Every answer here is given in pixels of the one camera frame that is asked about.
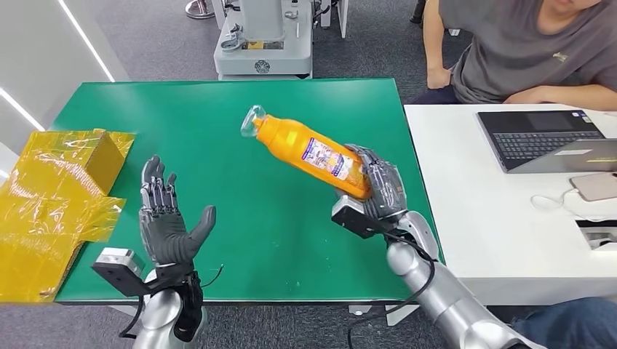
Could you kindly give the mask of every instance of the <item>logo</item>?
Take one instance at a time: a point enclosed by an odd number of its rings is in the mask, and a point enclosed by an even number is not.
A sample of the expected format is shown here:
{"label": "logo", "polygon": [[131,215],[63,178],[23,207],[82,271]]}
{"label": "logo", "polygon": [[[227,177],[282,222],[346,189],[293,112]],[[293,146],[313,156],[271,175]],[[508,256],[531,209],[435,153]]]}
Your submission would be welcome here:
{"label": "logo", "polygon": [[259,74],[267,74],[270,71],[270,63],[265,60],[258,60],[255,63],[255,71]]}
{"label": "logo", "polygon": [[558,52],[558,53],[553,55],[553,58],[557,58],[558,60],[560,60],[563,63],[568,58],[568,55],[564,55],[563,53]]}

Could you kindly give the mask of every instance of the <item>person's hand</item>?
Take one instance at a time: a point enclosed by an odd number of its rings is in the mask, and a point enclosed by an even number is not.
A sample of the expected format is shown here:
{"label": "person's hand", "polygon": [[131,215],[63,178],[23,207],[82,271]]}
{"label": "person's hand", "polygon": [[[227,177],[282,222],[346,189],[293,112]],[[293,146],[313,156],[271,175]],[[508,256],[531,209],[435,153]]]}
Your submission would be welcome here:
{"label": "person's hand", "polygon": [[206,206],[199,223],[187,233],[176,200],[176,175],[172,173],[165,184],[164,171],[165,165],[155,155],[141,172],[139,223],[143,246],[155,265],[191,263],[214,228],[216,208]]}
{"label": "person's hand", "polygon": [[432,68],[426,71],[426,84],[429,89],[441,89],[450,84],[452,72],[446,68]]}
{"label": "person's hand", "polygon": [[504,104],[539,104],[548,102],[545,97],[546,86],[533,87],[513,94]]}

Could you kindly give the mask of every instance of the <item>gray floor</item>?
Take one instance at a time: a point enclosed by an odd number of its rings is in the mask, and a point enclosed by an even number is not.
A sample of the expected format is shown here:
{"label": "gray floor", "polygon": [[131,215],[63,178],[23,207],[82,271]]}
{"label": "gray floor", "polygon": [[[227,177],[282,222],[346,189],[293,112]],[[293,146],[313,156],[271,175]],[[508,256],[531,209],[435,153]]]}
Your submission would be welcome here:
{"label": "gray floor", "polygon": [[[133,80],[215,79],[215,20],[184,16],[187,0],[90,0],[97,21]],[[425,89],[421,29],[409,22],[411,4],[398,0],[351,0],[348,38],[338,22],[314,35],[314,75],[394,77],[401,100]],[[469,35],[445,40],[452,65]],[[373,312],[383,311],[382,307]],[[504,318],[510,310],[500,309]],[[346,348],[346,329],[356,316],[345,306],[212,307],[203,348]],[[105,306],[0,307],[0,348],[129,348],[117,333],[130,317]],[[354,332],[356,348],[445,348],[422,312],[396,327],[379,319]]]}

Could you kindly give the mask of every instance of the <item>green tabletop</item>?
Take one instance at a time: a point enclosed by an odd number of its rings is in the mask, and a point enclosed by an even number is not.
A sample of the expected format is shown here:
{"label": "green tabletop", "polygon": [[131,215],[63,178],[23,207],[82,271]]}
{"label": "green tabletop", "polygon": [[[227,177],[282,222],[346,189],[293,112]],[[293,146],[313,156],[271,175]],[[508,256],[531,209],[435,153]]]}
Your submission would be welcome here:
{"label": "green tabletop", "polygon": [[[405,115],[392,79],[82,84],[54,129],[134,132],[135,143],[110,196],[126,198],[107,243],[85,244],[58,302],[122,300],[91,264],[105,246],[142,247],[140,171],[159,154],[178,174],[188,228],[204,206],[217,224],[195,259],[206,300],[352,301],[409,296],[386,263],[382,238],[362,240],[330,221],[333,188],[274,158],[240,135],[251,105],[296,119],[339,143],[374,149],[401,172],[410,209],[434,227]],[[142,277],[152,269],[148,264]]]}

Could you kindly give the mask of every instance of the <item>yellow cellophane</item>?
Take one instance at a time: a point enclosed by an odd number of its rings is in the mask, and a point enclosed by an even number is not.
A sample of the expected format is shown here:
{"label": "yellow cellophane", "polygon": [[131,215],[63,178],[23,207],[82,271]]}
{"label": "yellow cellophane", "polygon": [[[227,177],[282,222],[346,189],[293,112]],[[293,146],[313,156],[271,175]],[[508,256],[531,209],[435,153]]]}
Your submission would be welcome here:
{"label": "yellow cellophane", "polygon": [[106,241],[124,199],[107,197],[135,136],[33,132],[0,188],[0,302],[51,302],[84,241]]}

